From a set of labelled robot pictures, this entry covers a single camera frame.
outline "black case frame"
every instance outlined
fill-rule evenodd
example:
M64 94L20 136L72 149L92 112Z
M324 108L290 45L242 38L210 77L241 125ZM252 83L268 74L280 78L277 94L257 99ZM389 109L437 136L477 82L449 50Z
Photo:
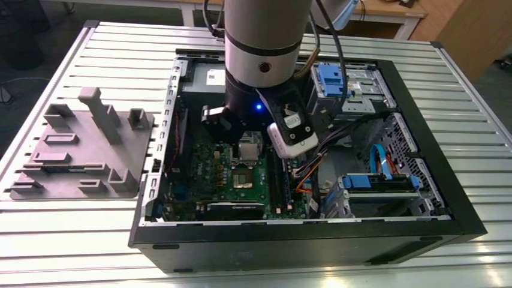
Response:
M140 195L129 247L140 249L164 272L400 263L486 233L393 62L348 61L378 67L452 220L138 227Z

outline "floor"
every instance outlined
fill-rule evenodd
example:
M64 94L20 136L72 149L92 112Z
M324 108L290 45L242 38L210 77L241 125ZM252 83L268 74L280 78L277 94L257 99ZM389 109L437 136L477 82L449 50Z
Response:
M36 35L38 45L45 54L40 67L29 71L12 70L0 61L0 83L18 77L41 77L49 79L58 67L61 59L78 34L82 23L88 19L110 22L148 23L161 25L182 25L181 14L174 9L142 8L109 5L76 4L74 14L66 15L58 2L42 2L52 28ZM196 11L194 22L202 23L201 12ZM0 104L0 156L16 136L17 130L32 110L33 104L45 88L44 80L20 80L5 85L14 97L10 105ZM494 110L505 127L512 129L512 71L502 71L492 65L474 83L486 103Z

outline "white label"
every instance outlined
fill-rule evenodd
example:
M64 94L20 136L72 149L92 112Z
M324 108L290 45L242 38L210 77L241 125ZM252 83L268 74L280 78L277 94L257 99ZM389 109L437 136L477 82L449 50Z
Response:
M361 86L357 83L349 83L349 89L357 89L361 90Z
M216 85L216 86L225 85L225 70L224 69L208 70L206 85Z
M313 198L309 199L309 207L314 210L314 212L318 211L318 203L313 200Z
M289 115L285 117L285 123L286 123L286 126L288 128L294 128L296 126L298 126L301 124L301 118L298 116L298 114L293 114L293 115Z

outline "black cable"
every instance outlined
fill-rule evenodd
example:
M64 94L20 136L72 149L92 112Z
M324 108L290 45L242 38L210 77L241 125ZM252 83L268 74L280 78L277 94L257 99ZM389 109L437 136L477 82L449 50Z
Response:
M340 70L341 70L341 77L342 77L342 92L341 92L342 95L341 95L341 97L346 97L346 89L348 89L349 79L346 77L345 58L342 57L341 44L338 42L333 23L330 22L330 18L329 18L326 11L325 11L325 7L321 4L321 0L316 0L316 2L318 5L318 8L320 8L320 12L322 14L322 17L325 19L326 25L329 26L330 34L332 34L333 40L334 40L334 46L336 46L336 51L337 51L338 61L340 61L338 64L340 64Z
M208 16L208 13L209 13L209 11L208 11L208 2L209 2L209 0L205 0L202 2L202 19L205 21L206 28L208 28L212 36L214 38L224 38L224 31L220 31L220 30L214 29L213 26L210 25L210 19L209 19L209 16Z
M216 27L214 27L214 28L217 28L217 29L218 29L218 26L220 26L220 24L221 24L222 12L224 12L224 1L222 1L221 10L220 10L220 12L218 12L217 25L216 25Z
M362 22L366 20L366 4L364 0L361 0L361 6L362 6Z
M214 29L213 29L213 27L210 25L209 18L208 18L208 15L206 15L206 13L208 13L208 2L209 2L209 0L205 0L202 2L202 18L204 18L204 21L205 21L205 24L206 24L206 28L208 28L210 34L214 36Z
M310 11L309 11L309 24L310 24L310 30L313 30L313 35L314 35L314 45L316 45L316 48L320 49L320 35L318 35L318 31L317 31L318 25L314 21L314 17L313 17L313 14Z

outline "metal table surface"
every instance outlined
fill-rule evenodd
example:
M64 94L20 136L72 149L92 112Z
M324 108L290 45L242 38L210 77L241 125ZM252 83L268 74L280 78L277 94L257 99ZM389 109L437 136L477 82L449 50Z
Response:
M334 55L328 36L321 44L321 54ZM485 236L400 265L166 275L126 247L136 199L28 202L1 193L0 286L512 286L510 135L442 49L368 38L342 38L342 45L346 57L394 62L485 223ZM202 28L101 22L81 30L0 162L0 191L28 160L48 104L85 109L77 101L81 86L100 87L116 111L140 107L160 112L176 48L222 50L222 44ZM301 48L309 54L309 35Z

